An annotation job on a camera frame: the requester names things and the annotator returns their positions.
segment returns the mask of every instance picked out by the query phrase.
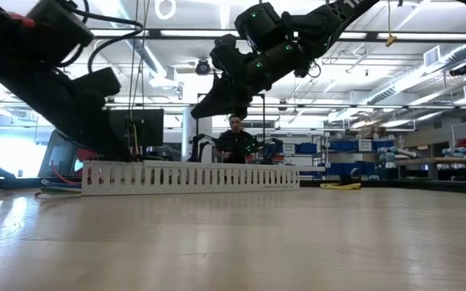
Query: black shirt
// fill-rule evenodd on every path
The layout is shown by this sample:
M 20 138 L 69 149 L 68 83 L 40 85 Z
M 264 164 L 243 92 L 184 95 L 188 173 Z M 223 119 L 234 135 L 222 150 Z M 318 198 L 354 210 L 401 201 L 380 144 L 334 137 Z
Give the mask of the black shirt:
M 225 158 L 226 163 L 246 163 L 246 143 L 255 138 L 241 130 L 238 133 L 233 133 L 231 130 L 222 133 L 218 138 L 215 148 L 219 151 L 230 152 L 231 156 Z

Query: table surface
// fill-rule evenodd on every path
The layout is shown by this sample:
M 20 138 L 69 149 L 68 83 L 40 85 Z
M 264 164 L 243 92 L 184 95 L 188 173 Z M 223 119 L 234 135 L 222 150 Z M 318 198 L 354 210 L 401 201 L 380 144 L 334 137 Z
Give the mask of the table surface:
M 0 290 L 466 290 L 466 194 L 0 192 Z

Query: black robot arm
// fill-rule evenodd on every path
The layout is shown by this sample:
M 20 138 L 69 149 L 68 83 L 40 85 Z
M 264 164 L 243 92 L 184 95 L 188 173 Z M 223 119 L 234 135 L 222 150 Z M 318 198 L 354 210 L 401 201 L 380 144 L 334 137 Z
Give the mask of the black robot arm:
M 270 90 L 274 82 L 292 71 L 297 77 L 305 77 L 315 59 L 323 56 L 341 33 L 378 1 L 339 0 L 306 15 L 283 13 L 282 17 L 270 3 L 249 8 L 236 19 L 235 27 L 253 52 L 241 53 L 233 35 L 215 41 L 210 56 L 222 76 L 215 74 L 212 89 L 192 110 L 192 116 L 246 116 L 253 95 Z
M 40 0 L 26 17 L 0 8 L 0 83 L 82 147 L 130 160 L 112 130 L 105 98 L 120 92 L 111 68 L 71 80 L 59 67 L 94 36 L 66 0 Z

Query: pillar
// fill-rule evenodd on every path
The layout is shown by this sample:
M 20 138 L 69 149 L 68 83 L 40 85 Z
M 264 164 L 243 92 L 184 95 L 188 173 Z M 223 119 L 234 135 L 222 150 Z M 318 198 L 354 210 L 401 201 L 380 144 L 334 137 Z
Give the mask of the pillar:
M 197 121 L 192 117 L 191 107 L 184 108 L 183 110 L 183 134 L 181 142 L 181 161 L 187 161 L 192 154 L 192 145 L 190 141 L 197 135 Z M 201 118 L 198 121 L 198 132 L 207 135 L 213 134 L 213 119 L 211 117 Z M 211 163 L 212 150 L 210 146 L 204 149 L 202 154 L 202 162 Z

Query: person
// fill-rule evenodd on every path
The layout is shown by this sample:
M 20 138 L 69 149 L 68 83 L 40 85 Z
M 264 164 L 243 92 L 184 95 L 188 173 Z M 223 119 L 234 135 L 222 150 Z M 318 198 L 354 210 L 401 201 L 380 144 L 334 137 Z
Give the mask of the person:
M 230 130 L 222 133 L 215 145 L 214 155 L 222 158 L 225 163 L 246 163 L 246 141 L 255 140 L 255 138 L 242 130 L 242 120 L 236 116 L 229 117 Z

